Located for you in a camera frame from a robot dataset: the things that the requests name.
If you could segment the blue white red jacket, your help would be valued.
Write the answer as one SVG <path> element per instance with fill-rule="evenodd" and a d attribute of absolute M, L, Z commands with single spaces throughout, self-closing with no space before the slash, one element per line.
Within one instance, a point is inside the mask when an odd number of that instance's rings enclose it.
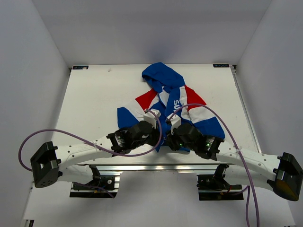
<path fill-rule="evenodd" d="M 171 128 L 166 119 L 176 112 L 182 123 L 194 125 L 203 135 L 225 138 L 218 119 L 205 108 L 206 102 L 172 68 L 162 62 L 154 63 L 142 72 L 142 78 L 151 89 L 118 108 L 117 124 L 120 129 L 143 120 L 145 109 L 157 109 L 163 133 Z"/>

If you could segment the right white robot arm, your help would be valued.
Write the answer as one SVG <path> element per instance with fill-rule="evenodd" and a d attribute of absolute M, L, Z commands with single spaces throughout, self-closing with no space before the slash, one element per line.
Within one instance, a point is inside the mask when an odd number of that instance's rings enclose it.
<path fill-rule="evenodd" d="M 241 166 L 250 173 L 257 173 L 260 181 L 281 198 L 299 200 L 303 169 L 292 154 L 285 152 L 275 156 L 238 151 L 221 138 L 203 135 L 189 123 L 167 131 L 166 143 L 172 150 L 186 148 L 203 159 Z"/>

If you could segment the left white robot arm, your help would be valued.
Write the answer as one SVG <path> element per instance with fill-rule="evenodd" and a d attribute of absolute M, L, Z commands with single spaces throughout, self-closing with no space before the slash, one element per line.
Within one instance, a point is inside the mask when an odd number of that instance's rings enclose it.
<path fill-rule="evenodd" d="M 127 156 L 133 149 L 145 144 L 158 147 L 161 130 L 146 121 L 132 127 L 124 127 L 95 141 L 80 144 L 55 146 L 51 141 L 44 143 L 31 157 L 30 163 L 36 188 L 48 187 L 58 180 L 72 181 L 94 189 L 100 177 L 82 162 L 113 156 Z"/>

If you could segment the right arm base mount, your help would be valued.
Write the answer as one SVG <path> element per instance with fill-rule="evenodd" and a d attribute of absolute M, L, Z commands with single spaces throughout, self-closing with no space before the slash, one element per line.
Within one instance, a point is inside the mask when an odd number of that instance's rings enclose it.
<path fill-rule="evenodd" d="M 222 177 L 197 175 L 198 197 L 200 201 L 242 201 L 242 185 L 230 185 Z"/>

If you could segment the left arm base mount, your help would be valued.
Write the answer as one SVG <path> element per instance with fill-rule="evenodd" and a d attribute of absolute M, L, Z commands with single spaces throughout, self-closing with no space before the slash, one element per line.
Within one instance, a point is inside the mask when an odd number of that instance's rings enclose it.
<path fill-rule="evenodd" d="M 101 173 L 99 178 L 93 179 L 87 184 L 72 183 L 70 190 L 70 198 L 110 198 L 116 197 L 119 183 L 120 173 Z"/>

